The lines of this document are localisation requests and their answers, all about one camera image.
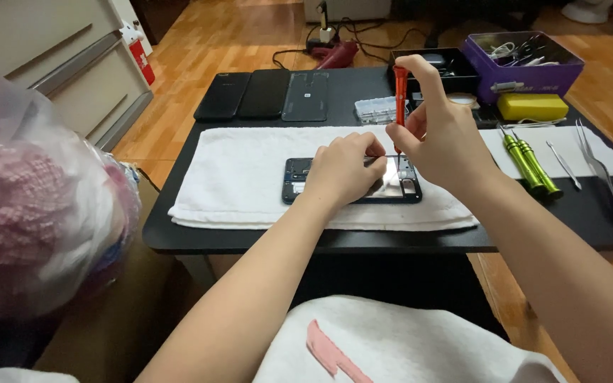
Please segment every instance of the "folded towel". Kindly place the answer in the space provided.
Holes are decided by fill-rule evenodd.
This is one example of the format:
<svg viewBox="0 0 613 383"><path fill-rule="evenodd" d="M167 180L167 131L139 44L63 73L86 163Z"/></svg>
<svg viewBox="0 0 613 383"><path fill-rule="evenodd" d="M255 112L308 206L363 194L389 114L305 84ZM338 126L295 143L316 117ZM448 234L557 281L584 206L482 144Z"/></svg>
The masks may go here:
<svg viewBox="0 0 613 383"><path fill-rule="evenodd" d="M313 157L321 145L352 132L372 132L394 154L384 126L239 127L200 134L172 221L194 228L266 229L288 208L281 200L285 160ZM349 205L328 228L438 231L478 222L446 190L419 177L423 198L413 205Z"/></svg>
<svg viewBox="0 0 613 383"><path fill-rule="evenodd" d="M613 176L613 150L602 142L600 137L591 132L590 129L584 128L588 143L591 145L592 154L604 165L609 171L609 175ZM552 152L546 140L550 141L555 151L569 164L571 171L576 177L592 177L595 173L583 157L581 151L581 143L578 139L575 126L551 126L551 127L519 127L515 129L507 129L507 132L512 135L514 131L519 138L526 141L534 153L543 170L548 173L551 178L566 178L569 177L564 168L559 164L555 154ZM506 152L503 145L503 135L499 129L480 130L481 137L488 146L491 156L498 164L498 167L503 170L508 176L521 179L522 175L517 170L515 163Z"/></svg>

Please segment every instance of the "purple tin box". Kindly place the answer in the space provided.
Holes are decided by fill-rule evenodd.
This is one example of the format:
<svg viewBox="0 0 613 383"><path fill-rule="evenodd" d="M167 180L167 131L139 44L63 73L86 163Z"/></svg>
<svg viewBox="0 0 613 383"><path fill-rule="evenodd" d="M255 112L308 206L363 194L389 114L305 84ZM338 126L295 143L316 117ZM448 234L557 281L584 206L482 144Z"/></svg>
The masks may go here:
<svg viewBox="0 0 613 383"><path fill-rule="evenodd" d="M490 51L491 47L498 47L506 42L519 46L535 35L540 35L539 39L545 44L536 55L545 56L546 61L557 61L560 65L502 67L486 54L485 49ZM493 104L501 93L506 92L556 93L563 97L584 65L583 60L574 53L545 33L537 31L470 35L460 49L481 75L477 96L487 104Z"/></svg>

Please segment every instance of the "wooden floor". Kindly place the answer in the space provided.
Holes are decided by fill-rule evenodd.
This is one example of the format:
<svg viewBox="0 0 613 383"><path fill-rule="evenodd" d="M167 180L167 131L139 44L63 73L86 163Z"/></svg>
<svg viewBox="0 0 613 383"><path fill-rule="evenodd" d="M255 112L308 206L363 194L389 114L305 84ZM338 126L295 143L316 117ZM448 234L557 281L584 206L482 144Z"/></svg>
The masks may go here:
<svg viewBox="0 0 613 383"><path fill-rule="evenodd" d="M304 24L302 3L290 0L192 0L149 61L156 80L155 99L113 151L136 162L162 186L193 125L193 111L218 72L251 72L275 67L277 50L303 48L310 27ZM429 30L429 21L389 22L363 32L373 44L397 44L410 27ZM613 13L607 24L583 25L568 21L558 9L545 9L535 29L555 35L558 42L586 61L583 73L566 99L613 140ZM457 46L469 33L498 31L467 22L441 36L440 46ZM401 48L420 48L424 38L412 33ZM384 49L370 52L386 57ZM315 62L304 55L279 57L288 69L310 69ZM383 65L361 53L354 66ZM512 343L548 355L570 382L574 374L558 354L538 320L526 311L525 298L499 254L471 254L476 274L495 315Z"/></svg>

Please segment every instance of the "black table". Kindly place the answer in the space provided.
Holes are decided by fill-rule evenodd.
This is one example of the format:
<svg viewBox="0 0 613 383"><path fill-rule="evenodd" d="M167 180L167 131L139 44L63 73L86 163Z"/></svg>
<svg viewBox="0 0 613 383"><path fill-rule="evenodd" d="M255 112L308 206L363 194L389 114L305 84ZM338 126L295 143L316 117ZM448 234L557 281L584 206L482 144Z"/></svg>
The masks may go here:
<svg viewBox="0 0 613 383"><path fill-rule="evenodd" d="M189 272L204 285L214 282L208 271L207 254L242 254L260 238L264 231L225 231L187 228L171 222L167 211L175 203L183 177L198 145L200 133L215 127L289 127L289 126L357 126L354 101L394 95L386 80L385 67L328 70L328 120L322 123L286 123L271 121L234 120L226 123L193 125L172 171L150 212L143 228L144 242L160 254L172 254L184 261ZM586 120L573 106L569 107L567 125L581 118L589 129L613 148L613 143ZM596 177L579 178L582 192L576 192L571 180L558 179L556 184L565 196L546 207L598 251L613 251L613 221L609 218L606 196L600 195ZM438 232L335 231L323 233L316 254L361 253L466 253L496 252L483 227Z"/></svg>

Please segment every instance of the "drawer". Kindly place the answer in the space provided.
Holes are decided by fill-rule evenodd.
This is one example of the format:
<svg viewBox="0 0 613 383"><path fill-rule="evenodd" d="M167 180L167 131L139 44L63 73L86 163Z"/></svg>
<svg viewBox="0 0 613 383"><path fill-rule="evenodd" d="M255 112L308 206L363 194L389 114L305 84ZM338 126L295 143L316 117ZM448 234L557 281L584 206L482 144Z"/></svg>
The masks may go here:
<svg viewBox="0 0 613 383"><path fill-rule="evenodd" d="M66 126L96 144L132 103L148 91L129 48L119 40L48 98Z"/></svg>
<svg viewBox="0 0 613 383"><path fill-rule="evenodd" d="M0 74L29 87L121 26L109 0L0 0Z"/></svg>

